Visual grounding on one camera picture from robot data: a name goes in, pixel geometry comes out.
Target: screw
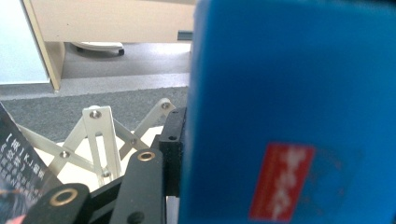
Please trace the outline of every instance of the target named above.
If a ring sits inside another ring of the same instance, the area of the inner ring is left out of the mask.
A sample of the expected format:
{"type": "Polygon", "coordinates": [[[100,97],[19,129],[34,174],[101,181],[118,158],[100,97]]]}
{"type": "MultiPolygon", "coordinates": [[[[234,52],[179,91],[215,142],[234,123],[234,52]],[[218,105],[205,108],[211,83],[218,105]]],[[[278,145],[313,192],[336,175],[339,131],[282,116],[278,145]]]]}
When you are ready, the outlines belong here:
{"type": "Polygon", "coordinates": [[[102,117],[102,113],[99,112],[99,111],[97,111],[97,110],[93,110],[93,111],[91,112],[91,114],[90,114],[90,117],[91,117],[92,119],[99,119],[99,118],[102,117]]]}
{"type": "Polygon", "coordinates": [[[111,173],[108,170],[103,171],[102,177],[109,177],[111,176],[111,173]]]}
{"type": "Polygon", "coordinates": [[[163,109],[167,109],[167,108],[169,108],[170,105],[171,105],[171,104],[169,104],[169,103],[163,103],[163,104],[161,105],[161,107],[162,107],[163,109]]]}
{"type": "Polygon", "coordinates": [[[69,153],[69,152],[66,152],[66,151],[63,151],[63,152],[61,152],[61,154],[59,154],[59,156],[60,156],[61,158],[63,158],[63,159],[67,159],[67,158],[70,157],[70,153],[69,153]]]}
{"type": "Polygon", "coordinates": [[[136,143],[137,143],[137,139],[133,138],[133,139],[131,140],[131,145],[134,146],[134,145],[136,145],[136,143]]]}

